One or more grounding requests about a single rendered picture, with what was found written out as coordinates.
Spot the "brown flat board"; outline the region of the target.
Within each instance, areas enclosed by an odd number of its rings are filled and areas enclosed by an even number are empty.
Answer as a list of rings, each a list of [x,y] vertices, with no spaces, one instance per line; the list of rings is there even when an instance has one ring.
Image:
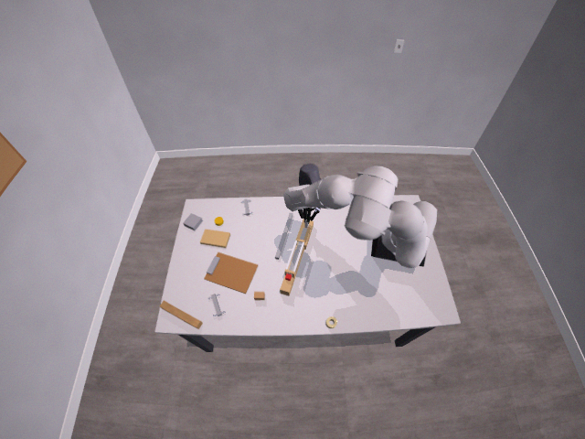
[[[258,264],[218,252],[204,279],[246,294],[257,268]]]

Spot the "tan rectangular block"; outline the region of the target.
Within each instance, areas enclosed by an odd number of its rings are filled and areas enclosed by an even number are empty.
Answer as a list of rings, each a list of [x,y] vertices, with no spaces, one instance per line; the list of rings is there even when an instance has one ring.
[[[230,232],[205,229],[200,244],[226,248],[229,237]]]

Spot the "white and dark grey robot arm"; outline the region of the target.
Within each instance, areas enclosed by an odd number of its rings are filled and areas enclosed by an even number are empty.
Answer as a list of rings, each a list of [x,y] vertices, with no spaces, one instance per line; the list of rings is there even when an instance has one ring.
[[[398,178],[386,167],[368,167],[357,175],[355,179],[340,175],[321,179],[317,165],[303,165],[299,186],[288,187],[284,193],[286,208],[342,209],[351,204],[345,228],[353,237],[371,241],[383,234],[382,243],[401,266],[419,266],[436,225],[437,209],[427,201],[392,203]]]

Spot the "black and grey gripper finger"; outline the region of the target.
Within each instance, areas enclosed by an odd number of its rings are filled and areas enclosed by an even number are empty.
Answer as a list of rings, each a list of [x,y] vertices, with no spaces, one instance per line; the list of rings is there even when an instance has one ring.
[[[306,228],[307,210],[306,209],[303,209],[303,210],[299,209],[298,212],[300,214],[301,219],[304,219],[304,223],[305,223],[304,227]]]
[[[311,208],[308,209],[308,214],[307,214],[307,221],[306,221],[306,228],[308,229],[309,226],[309,222],[313,221],[314,217],[316,216],[317,213],[320,212],[320,208],[316,208],[314,214],[311,217]]]

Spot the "brown wooden stick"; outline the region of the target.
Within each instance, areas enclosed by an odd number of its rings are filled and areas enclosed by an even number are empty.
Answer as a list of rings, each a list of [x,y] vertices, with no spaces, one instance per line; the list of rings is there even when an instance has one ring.
[[[175,306],[170,305],[166,301],[163,301],[160,307],[164,309],[166,312],[171,313],[173,316],[178,317],[179,319],[185,321],[186,323],[197,329],[200,329],[201,325],[203,324],[200,320],[176,308]]]

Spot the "beige roll of masking tape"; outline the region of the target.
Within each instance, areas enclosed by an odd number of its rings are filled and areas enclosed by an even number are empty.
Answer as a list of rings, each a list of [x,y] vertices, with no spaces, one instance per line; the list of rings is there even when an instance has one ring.
[[[329,324],[329,321],[333,321],[333,322],[334,322],[334,324],[333,324],[333,325],[330,325],[330,324]],[[325,323],[326,323],[326,326],[327,326],[328,328],[335,328],[335,327],[336,327],[336,325],[337,325],[337,320],[336,320],[336,318],[334,318],[334,317],[330,316],[330,317],[328,317],[328,318],[327,318],[327,320],[326,320],[326,322],[325,322]]]

